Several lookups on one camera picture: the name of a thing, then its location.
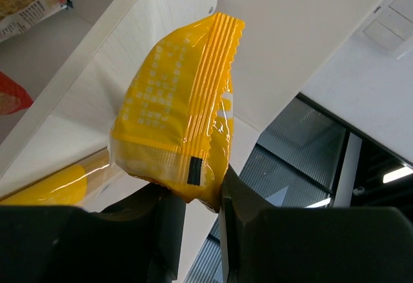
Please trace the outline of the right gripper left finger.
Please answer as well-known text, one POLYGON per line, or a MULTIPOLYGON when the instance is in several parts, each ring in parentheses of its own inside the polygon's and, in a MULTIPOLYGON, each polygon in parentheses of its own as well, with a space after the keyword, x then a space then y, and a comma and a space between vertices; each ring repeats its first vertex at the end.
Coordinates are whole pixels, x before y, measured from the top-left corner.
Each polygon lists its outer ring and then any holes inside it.
POLYGON ((2 206, 1 281, 174 281, 185 210, 152 183, 101 212, 2 206))

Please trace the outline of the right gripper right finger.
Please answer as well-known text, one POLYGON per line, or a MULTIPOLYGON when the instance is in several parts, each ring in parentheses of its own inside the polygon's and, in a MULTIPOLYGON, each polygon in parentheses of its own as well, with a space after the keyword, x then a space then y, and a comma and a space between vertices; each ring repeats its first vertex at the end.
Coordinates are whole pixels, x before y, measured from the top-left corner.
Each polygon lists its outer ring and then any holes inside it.
POLYGON ((225 282, 412 281, 412 224, 396 208, 278 208, 229 169, 219 230, 225 282))

